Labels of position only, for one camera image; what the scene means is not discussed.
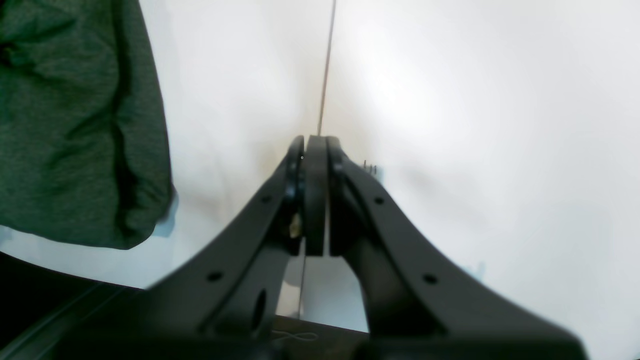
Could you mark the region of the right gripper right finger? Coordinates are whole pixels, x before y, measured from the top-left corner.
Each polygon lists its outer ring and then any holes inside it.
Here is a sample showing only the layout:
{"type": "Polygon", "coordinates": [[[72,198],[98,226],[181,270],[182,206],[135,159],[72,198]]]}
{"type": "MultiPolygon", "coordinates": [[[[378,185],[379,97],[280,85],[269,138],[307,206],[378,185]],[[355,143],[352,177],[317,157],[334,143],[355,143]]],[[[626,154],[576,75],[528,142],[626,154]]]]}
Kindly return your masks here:
{"type": "Polygon", "coordinates": [[[357,277],[369,331],[355,360],[585,360],[578,337],[463,271],[326,141],[329,251],[357,277]]]}

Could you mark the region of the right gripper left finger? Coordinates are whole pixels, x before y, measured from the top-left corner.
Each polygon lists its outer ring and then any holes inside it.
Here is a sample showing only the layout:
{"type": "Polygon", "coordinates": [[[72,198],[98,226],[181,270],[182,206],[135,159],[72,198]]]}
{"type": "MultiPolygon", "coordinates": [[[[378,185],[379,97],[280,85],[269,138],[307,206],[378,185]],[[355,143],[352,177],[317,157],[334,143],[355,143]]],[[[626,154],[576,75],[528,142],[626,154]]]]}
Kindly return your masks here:
{"type": "Polygon", "coordinates": [[[286,268],[324,248],[324,137],[298,136],[240,213],[151,289],[66,335],[57,360],[286,360],[271,330],[286,268]]]}

